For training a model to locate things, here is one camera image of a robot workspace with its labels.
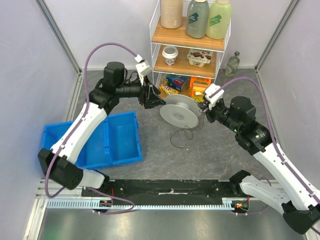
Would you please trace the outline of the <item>grey plastic cable spool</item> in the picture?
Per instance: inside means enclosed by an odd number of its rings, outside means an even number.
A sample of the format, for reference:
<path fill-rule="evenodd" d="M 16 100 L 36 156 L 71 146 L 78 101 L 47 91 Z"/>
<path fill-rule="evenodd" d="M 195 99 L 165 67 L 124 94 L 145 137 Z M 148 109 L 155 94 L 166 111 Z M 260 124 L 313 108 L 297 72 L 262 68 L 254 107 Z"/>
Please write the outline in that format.
<path fill-rule="evenodd" d="M 201 112 L 192 98 L 182 94 L 172 94 L 165 98 L 165 102 L 159 113 L 167 123 L 178 128 L 193 129 L 198 126 Z"/>

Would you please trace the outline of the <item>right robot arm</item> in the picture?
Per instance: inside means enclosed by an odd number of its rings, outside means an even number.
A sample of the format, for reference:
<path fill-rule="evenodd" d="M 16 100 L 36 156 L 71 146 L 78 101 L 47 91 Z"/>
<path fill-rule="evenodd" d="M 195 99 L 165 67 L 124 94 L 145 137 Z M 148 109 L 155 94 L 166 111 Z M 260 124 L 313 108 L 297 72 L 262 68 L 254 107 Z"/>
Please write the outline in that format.
<path fill-rule="evenodd" d="M 253 196 L 269 205 L 297 233 L 303 235 L 320 220 L 320 191 L 293 165 L 270 131 L 256 121 L 256 107 L 244 96 L 236 96 L 226 107 L 221 98 L 214 104 L 198 104 L 210 123 L 215 121 L 235 133 L 237 143 L 263 164 L 283 191 L 260 182 L 245 170 L 229 180 L 229 191 L 235 197 Z"/>

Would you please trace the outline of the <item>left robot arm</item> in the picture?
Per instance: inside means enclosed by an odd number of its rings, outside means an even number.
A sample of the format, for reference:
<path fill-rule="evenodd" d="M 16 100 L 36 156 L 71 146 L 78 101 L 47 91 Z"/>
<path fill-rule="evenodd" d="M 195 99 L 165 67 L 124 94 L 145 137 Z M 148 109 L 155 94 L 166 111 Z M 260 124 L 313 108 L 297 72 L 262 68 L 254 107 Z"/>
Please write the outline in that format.
<path fill-rule="evenodd" d="M 65 134 L 50 149 L 42 148 L 39 151 L 38 159 L 46 184 L 53 180 L 69 190 L 76 187 L 92 188 L 99 197 L 109 193 L 106 175 L 80 168 L 76 166 L 76 161 L 94 130 L 121 98 L 137 98 L 145 109 L 165 104 L 159 97 L 160 91 L 148 79 L 148 74 L 152 72 L 148 62 L 142 60 L 135 68 L 138 79 L 130 82 L 126 78 L 127 71 L 123 63 L 109 62 L 104 68 L 103 78 L 89 92 L 80 114 Z"/>

